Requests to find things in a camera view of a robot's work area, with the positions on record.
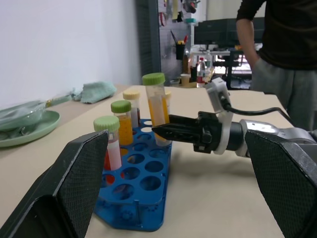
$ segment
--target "beige table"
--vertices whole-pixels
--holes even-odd
[[[150,118],[145,88],[133,88],[142,93],[141,117]],[[169,90],[172,92],[172,114],[195,118],[198,111],[212,112],[204,89]],[[92,132],[93,120],[111,115],[110,103],[118,99],[122,99],[121,94],[0,159],[1,226],[65,144]],[[243,110],[281,107],[275,96],[250,91],[231,92],[231,102]],[[234,121],[242,118],[248,117],[235,115]],[[290,127],[279,113],[252,119]],[[115,230],[93,215],[86,237],[282,238],[283,235],[259,191],[250,159],[239,158],[233,152],[225,152],[222,156],[195,153],[191,145],[175,142],[163,226],[153,233]]]
[[[129,86],[116,85],[116,88],[117,88],[117,92],[115,93],[115,95],[123,92],[124,90],[129,88]],[[59,123],[57,125],[57,127],[60,127],[64,124],[66,124],[67,122],[73,120],[74,118],[82,115],[83,113],[89,111],[90,109],[98,106],[99,104],[104,103],[107,100],[108,99],[104,99],[104,100],[101,100],[100,102],[97,102],[94,104],[83,104],[80,102],[69,101],[69,102],[66,102],[63,104],[53,106],[53,107],[49,108],[48,110],[56,111],[60,114],[60,120],[59,120]],[[0,159],[13,153],[16,150],[23,148],[24,146],[25,145],[18,145],[18,146],[12,146],[10,148],[0,148]]]

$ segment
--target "blue test tube rack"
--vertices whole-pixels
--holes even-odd
[[[133,129],[131,145],[121,146],[126,150],[122,167],[103,171],[94,213],[117,229],[153,232],[164,221],[171,145],[157,146],[147,121]],[[114,178],[113,184],[106,176]]]

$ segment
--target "computer monitor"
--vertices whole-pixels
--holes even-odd
[[[264,17],[253,20],[255,43],[262,42]],[[195,45],[218,45],[220,48],[231,48],[239,45],[236,19],[203,21],[195,27]]]

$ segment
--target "green screw cap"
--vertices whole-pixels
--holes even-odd
[[[126,100],[111,103],[111,111],[113,113],[127,113],[131,111],[131,103]]]
[[[150,73],[142,77],[143,85],[152,86],[165,82],[165,75],[163,73]]]
[[[108,130],[109,132],[115,132],[119,128],[120,122],[116,116],[105,116],[94,120],[95,131]]]

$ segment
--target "plastic bag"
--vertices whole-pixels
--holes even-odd
[[[45,111],[45,104],[38,100],[0,110],[0,131],[38,123]]]

